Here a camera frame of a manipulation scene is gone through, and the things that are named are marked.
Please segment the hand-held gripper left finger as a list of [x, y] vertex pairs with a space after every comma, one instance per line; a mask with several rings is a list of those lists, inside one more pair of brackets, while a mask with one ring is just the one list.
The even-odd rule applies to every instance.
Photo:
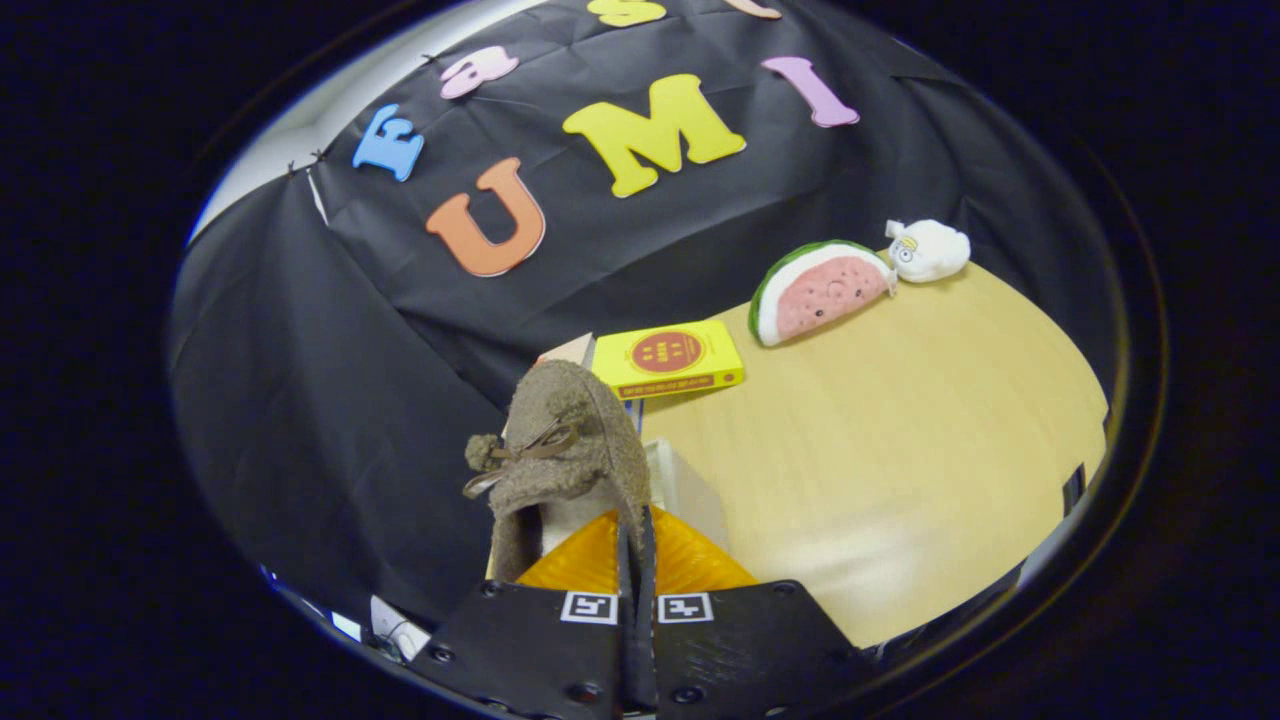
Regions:
[[635, 619], [630, 542], [607, 514], [556, 548], [579, 569], [611, 570], [612, 591], [489, 579], [431, 634], [410, 670], [498, 719], [622, 719]]

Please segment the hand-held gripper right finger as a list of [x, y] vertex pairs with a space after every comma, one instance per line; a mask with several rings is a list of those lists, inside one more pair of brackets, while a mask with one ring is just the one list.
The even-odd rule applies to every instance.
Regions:
[[732, 579], [731, 559], [645, 511], [637, 697], [658, 719], [803, 719], [870, 676], [870, 660], [800, 583]]

